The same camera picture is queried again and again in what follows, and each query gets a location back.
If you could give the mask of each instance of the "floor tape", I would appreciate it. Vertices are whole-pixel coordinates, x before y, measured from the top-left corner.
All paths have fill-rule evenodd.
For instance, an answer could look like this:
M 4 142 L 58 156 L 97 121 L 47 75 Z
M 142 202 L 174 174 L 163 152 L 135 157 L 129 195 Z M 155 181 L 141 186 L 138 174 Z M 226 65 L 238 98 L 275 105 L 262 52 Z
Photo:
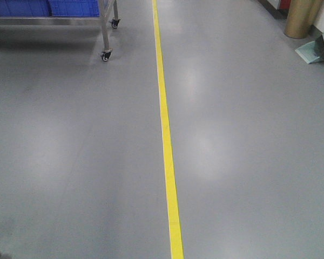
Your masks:
M 183 238 L 179 217 L 177 187 L 174 173 L 173 149 L 168 115 L 167 95 L 164 79 L 163 55 L 161 48 L 161 35 L 158 21 L 157 0 L 152 0 L 153 20 L 156 43 L 156 59 L 158 71 L 158 86 L 160 94 L 160 111 L 163 135 L 163 154 L 166 179 L 166 194 L 168 206 L 168 222 L 171 243 L 172 259 L 184 259 Z

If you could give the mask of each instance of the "cart wheel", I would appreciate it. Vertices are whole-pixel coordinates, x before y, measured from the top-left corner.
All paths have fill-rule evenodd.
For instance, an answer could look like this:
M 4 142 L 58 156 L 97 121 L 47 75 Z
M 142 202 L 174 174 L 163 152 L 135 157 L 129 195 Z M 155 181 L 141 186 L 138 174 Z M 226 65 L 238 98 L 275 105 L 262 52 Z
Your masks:
M 112 53 L 111 51 L 104 51 L 104 52 L 102 52 L 102 54 L 101 54 L 102 60 L 104 62 L 107 62 L 109 60 L 109 57 L 110 57 L 111 53 Z
M 120 22 L 120 19 L 117 19 L 117 20 L 115 20 L 114 18 L 113 18 L 113 20 L 112 20 L 112 28 L 113 29 L 117 29 L 118 28 L 118 25 L 119 25 L 119 22 Z

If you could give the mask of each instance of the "stainless steel cart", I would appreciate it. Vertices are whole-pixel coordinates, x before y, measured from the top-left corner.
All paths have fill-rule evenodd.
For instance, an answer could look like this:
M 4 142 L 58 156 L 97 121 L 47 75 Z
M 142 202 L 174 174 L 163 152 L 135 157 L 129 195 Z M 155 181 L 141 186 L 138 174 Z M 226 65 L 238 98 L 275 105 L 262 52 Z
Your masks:
M 102 27 L 104 48 L 101 54 L 103 61 L 108 61 L 112 53 L 109 45 L 107 22 L 114 9 L 114 18 L 111 20 L 113 29 L 118 28 L 118 4 L 117 0 L 98 1 L 99 17 L 0 17 L 0 25 L 98 25 Z

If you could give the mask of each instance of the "epoxy floor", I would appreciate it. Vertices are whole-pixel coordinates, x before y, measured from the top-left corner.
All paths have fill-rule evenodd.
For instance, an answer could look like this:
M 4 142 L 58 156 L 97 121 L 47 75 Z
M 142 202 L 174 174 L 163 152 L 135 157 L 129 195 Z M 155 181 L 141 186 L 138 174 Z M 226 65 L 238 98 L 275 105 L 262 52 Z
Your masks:
M 324 63 L 254 0 L 158 0 L 187 259 L 324 259 Z M 93 27 L 0 26 L 0 246 L 170 257 L 150 0 Z

